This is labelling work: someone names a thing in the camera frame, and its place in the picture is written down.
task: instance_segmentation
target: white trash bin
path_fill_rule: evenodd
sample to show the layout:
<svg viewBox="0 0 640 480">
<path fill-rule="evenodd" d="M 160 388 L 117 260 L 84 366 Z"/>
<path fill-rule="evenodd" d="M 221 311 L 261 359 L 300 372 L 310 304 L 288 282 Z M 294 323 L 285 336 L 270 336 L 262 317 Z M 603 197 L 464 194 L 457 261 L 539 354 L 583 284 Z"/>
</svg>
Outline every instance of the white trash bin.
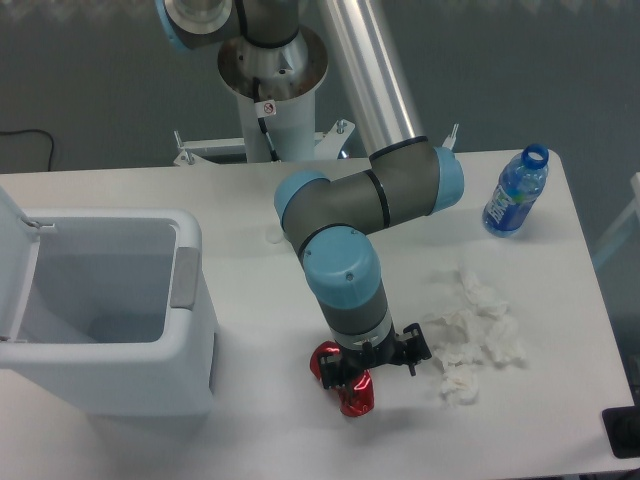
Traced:
<svg viewBox="0 0 640 480">
<path fill-rule="evenodd" d="M 201 248 L 184 211 L 23 212 L 0 188 L 0 368 L 92 414 L 207 412 L 218 323 Z"/>
</svg>

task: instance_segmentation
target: black object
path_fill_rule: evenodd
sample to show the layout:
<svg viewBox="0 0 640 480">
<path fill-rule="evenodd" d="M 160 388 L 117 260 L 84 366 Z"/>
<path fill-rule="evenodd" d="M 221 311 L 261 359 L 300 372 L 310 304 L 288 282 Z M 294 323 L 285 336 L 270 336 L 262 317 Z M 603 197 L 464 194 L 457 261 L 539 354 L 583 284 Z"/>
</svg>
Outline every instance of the black object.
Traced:
<svg viewBox="0 0 640 480">
<path fill-rule="evenodd" d="M 422 335 L 419 324 L 413 323 L 402 332 L 402 335 L 394 334 L 393 353 L 385 363 L 407 365 L 413 377 L 416 374 L 415 366 L 422 360 L 431 358 L 431 351 Z M 325 389 L 330 389 L 349 385 L 351 380 L 358 378 L 365 370 L 383 365 L 384 363 L 376 361 L 375 350 L 377 348 L 374 348 L 371 343 L 365 342 L 356 358 L 353 357 L 352 352 L 349 352 L 347 356 L 331 353 L 319 354 L 317 360 L 320 366 L 322 386 Z"/>
<path fill-rule="evenodd" d="M 607 408 L 602 420 L 617 458 L 640 457 L 640 407 Z"/>
</svg>

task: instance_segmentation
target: trash bin lid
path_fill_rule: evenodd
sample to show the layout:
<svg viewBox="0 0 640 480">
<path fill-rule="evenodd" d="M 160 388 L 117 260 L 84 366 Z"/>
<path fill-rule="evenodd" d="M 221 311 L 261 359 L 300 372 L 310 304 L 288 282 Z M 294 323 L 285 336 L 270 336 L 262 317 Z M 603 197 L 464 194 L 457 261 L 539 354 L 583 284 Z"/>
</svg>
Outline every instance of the trash bin lid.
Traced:
<svg viewBox="0 0 640 480">
<path fill-rule="evenodd" d="M 15 341 L 31 291 L 38 229 L 0 187 L 0 340 Z"/>
</svg>

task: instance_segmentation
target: warning sticker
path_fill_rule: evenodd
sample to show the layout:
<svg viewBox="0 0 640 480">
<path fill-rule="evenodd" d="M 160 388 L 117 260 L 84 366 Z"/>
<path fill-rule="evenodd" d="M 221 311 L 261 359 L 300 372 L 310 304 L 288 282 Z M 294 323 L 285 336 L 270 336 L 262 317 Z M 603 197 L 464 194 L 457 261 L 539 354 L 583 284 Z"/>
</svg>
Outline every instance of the warning sticker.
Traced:
<svg viewBox="0 0 640 480">
<path fill-rule="evenodd" d="M 274 100 L 257 102 L 255 108 L 258 118 L 271 117 L 276 114 L 276 102 Z"/>
</svg>

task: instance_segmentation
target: water bottle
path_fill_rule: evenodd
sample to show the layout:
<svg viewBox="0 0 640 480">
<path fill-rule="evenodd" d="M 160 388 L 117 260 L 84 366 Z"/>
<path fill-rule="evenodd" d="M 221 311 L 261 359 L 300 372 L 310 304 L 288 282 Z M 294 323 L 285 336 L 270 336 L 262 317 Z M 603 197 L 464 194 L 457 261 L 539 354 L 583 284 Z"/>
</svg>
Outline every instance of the water bottle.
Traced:
<svg viewBox="0 0 640 480">
<path fill-rule="evenodd" d="M 549 151 L 534 143 L 511 159 L 482 214 L 485 228 L 498 237 L 513 235 L 542 193 L 547 180 Z"/>
</svg>

